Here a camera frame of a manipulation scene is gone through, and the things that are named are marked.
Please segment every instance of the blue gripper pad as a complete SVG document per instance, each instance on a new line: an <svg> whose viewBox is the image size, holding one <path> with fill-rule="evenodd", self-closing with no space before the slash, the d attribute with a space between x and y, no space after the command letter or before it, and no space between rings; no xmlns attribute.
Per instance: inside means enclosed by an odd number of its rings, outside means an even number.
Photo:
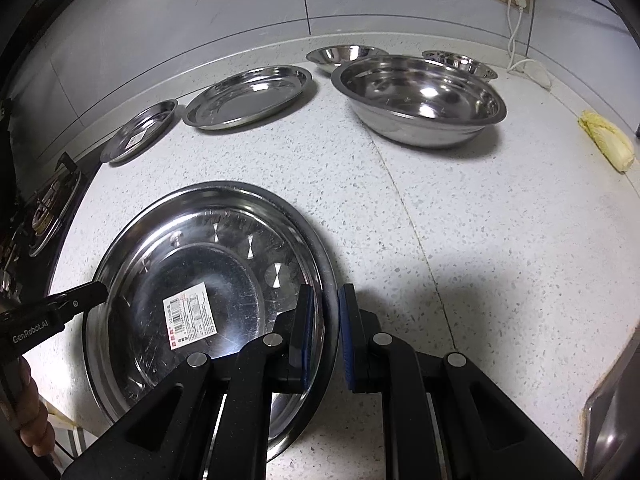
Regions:
<svg viewBox="0 0 640 480"><path fill-rule="evenodd" d="M311 375L311 345L313 344L312 332L314 328L314 295L306 298L305 340L302 345L302 384L305 390L309 388Z"/></svg>
<svg viewBox="0 0 640 480"><path fill-rule="evenodd" d="M351 319L349 318L349 309L347 304L347 298L345 294L345 286L353 286L345 284L341 286L338 294L338 301L340 303L340 334L342 337L342 357L344 359L344 377L347 381L347 387L352 392L355 390L355 378L354 378L354 352L353 341L351 339Z"/></svg>

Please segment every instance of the wall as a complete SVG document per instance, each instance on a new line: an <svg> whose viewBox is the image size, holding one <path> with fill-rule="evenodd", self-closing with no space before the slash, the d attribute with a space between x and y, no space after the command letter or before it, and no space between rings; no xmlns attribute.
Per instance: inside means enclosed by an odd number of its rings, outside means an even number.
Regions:
<svg viewBox="0 0 640 480"><path fill-rule="evenodd" d="M177 73L275 41L368 30L499 48L509 36L506 7L496 0L75 0L12 85L18 178ZM620 126L636 128L640 51L614 13L589 0L535 0L518 52L542 60Z"/></svg>

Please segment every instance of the white power cable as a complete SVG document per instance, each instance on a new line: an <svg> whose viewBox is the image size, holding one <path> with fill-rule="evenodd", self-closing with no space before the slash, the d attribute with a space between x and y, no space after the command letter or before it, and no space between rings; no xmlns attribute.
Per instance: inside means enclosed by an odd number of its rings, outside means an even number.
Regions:
<svg viewBox="0 0 640 480"><path fill-rule="evenodd" d="M522 13L524 12L524 9L527 7L527 1L526 0L516 0L516 3L518 5L518 21L516 22L516 26L515 28L513 28L513 25L511 24L511 0L507 0L507 24L509 25L509 32L511 34L509 41L507 42L507 54L509 54L509 64L507 65L507 72L511 72L513 69L515 69L517 66L520 65L524 65L525 63L532 61L538 65L540 65L542 67L542 69L545 71L546 77L548 78L549 83L548 84L542 84L540 81L537 81L536 79L534 79L532 76L530 76L528 73L524 72L524 67L523 67L523 73L524 75L526 75L529 79L531 79L533 82L539 84L540 86L542 86L542 88L545 88L547 90L549 90L551 88L551 74L549 73L549 71L546 69L546 67L540 63L537 59L531 59L531 58L525 58L525 59L521 59L520 61L514 63L513 60L515 59L516 56L516 35L518 33L518 30L520 28L520 23L522 22Z"/></svg>

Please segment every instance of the human hand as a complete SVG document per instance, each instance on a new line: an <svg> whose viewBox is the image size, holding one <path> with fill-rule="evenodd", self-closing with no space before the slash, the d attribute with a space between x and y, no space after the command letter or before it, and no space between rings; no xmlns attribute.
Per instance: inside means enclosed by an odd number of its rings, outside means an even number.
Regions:
<svg viewBox="0 0 640 480"><path fill-rule="evenodd" d="M31 367L24 357L20 357L20 380L23 390L15 410L0 403L4 416L20 431L20 439L25 446L33 449L36 456L45 456L53 451L56 435L47 420L47 409L38 397L38 386L31 377Z"/></svg>

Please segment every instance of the plate rim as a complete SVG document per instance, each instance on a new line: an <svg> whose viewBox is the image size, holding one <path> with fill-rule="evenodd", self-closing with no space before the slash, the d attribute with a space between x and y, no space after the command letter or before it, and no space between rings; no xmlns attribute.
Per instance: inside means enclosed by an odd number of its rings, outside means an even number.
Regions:
<svg viewBox="0 0 640 480"><path fill-rule="evenodd" d="M140 142L137 142L136 144L134 144L133 146L131 146L128 150L124 150L121 154L116 155L114 157L109 157L106 155L106 153L110 150L113 149L113 147L111 146L112 143L115 143L116 141L113 139L117 139L118 136L125 131L125 129L127 127L132 127L135 126L138 121L140 120L140 118L149 110L151 110L151 108L158 106L158 105L162 105L168 103L172 106L169 115L167 115L167 117L165 117L159 124L159 126L153 131L153 133L149 136L144 136L142 137L142 139L140 140ZM126 123L124 123L119 129L118 131L113 135L113 137L111 137L111 139L109 139L107 141L107 144L105 145L105 147L103 148L102 152L100 153L100 162L103 164L109 163L109 164L119 164L121 162L125 162L127 160L129 160L130 158L132 158L133 156L137 155L138 153L143 152L150 144L151 142L158 136L160 135L166 128L167 126L171 123L171 121L174 118L175 115L175 111L178 108L178 101L176 99L165 99L163 101L158 101L157 103L145 108L144 110L142 110L139 114L135 115L134 117L130 118L129 121L127 121Z"/></svg>
<svg viewBox="0 0 640 480"><path fill-rule="evenodd" d="M270 441L268 447L267 460L272 460L280 453L282 453L290 444L293 443L300 436L300 433L308 426L311 418L318 410L318 407L327 391L331 376L333 375L335 360L338 350L338 336L340 333L340 312L338 304L338 287L335 279L335 274L331 260L326 252L324 244L316 233L315 229L309 224L305 218L299 213L291 204L280 198L276 194L265 190L259 186L248 184L245 182L238 182L233 180L213 180L208 182L200 182L185 186L180 189L174 190L163 197L159 198L155 202L146 206L141 212L139 212L127 225L118 233L113 239L110 246L107 248L103 257L98 264L95 273L94 280L98 277L98 272L103 267L107 257L110 255L112 248L116 243L127 233L127 231L138 222L144 215L148 214L151 210L162 205L169 200L180 196L187 192L193 192L197 190L211 190L217 189L231 189L239 190L248 194L255 195L262 200L266 200L269 204L278 209L290 222L296 227L303 240L308 244L309 250L314 257L314 262L318 267L318 275L320 283L322 285L322 319L324 321L324 337L322 339L322 349L320 354L320 361L318 363L318 370L314 380L313 389L310 389L306 393L306 399L300 405L300 408L296 415L286 425L284 430L274 439ZM111 424L116 423L113 420L106 409L106 406L102 402L102 399L98 396L97 387L90 373L89 355L87 351L87 338L86 338L86 326L88 321L89 312L82 314L82 327L81 327L81 341L82 341L82 360L84 363L85 373L91 389L94 401L100 408L100 411L105 416L108 422Z"/></svg>
<svg viewBox="0 0 640 480"><path fill-rule="evenodd" d="M303 76L305 76L305 80L300 85L300 88L298 89L298 91L295 94L290 95L287 99L277 102L276 104L270 105L264 108L263 110L256 112L255 114L242 116L242 117L231 119L228 121L223 121L221 123L201 124L201 123L196 123L194 121L189 120L188 118L189 112L196 108L195 103L198 100L204 101L204 95L207 94L209 91L213 89L224 88L225 83L228 83L229 81L237 77L245 76L247 74L252 74L252 73L260 73L267 70L273 70L276 68L294 69L296 72L299 72ZM311 84L312 79L313 79L313 76L311 75L311 72L309 72L309 70L297 65L269 65L269 66L263 66L260 68L252 68L250 70L244 70L244 72L238 72L237 74L233 74L223 79L222 81L214 83L213 85L205 88L202 92L196 95L196 97L194 97L185 108L184 114L182 116L182 122L184 122L184 124L186 124L187 126L193 126L194 128L199 128L201 130L226 130L228 128L237 128L238 126L244 126L245 124L250 124L260 119L269 117L270 115L273 115L274 113L282 110L283 108L286 108L290 102L297 99L300 96L300 94L302 94L308 88L308 86Z"/></svg>

